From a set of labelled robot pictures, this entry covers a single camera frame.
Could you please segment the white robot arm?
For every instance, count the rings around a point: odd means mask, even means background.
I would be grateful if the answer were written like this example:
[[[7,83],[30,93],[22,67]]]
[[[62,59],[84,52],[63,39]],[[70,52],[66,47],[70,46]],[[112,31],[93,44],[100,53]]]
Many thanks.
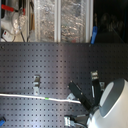
[[[104,91],[99,80],[93,79],[94,103],[74,82],[69,83],[69,89],[88,111],[87,115],[70,116],[74,124],[84,128],[128,128],[128,81],[124,78],[111,81]]]

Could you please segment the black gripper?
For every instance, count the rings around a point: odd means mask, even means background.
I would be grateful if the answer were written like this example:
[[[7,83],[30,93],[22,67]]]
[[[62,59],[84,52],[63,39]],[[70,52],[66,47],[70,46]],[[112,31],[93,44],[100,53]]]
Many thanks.
[[[99,102],[101,98],[101,87],[99,84],[98,79],[92,80],[92,94],[94,96],[94,104],[95,106],[92,107],[91,103],[87,99],[87,97],[83,94],[81,89],[73,82],[71,81],[68,84],[68,87],[70,91],[73,93],[73,95],[81,102],[81,104],[85,107],[86,110],[89,110],[89,115],[93,115],[98,109],[99,109]]]

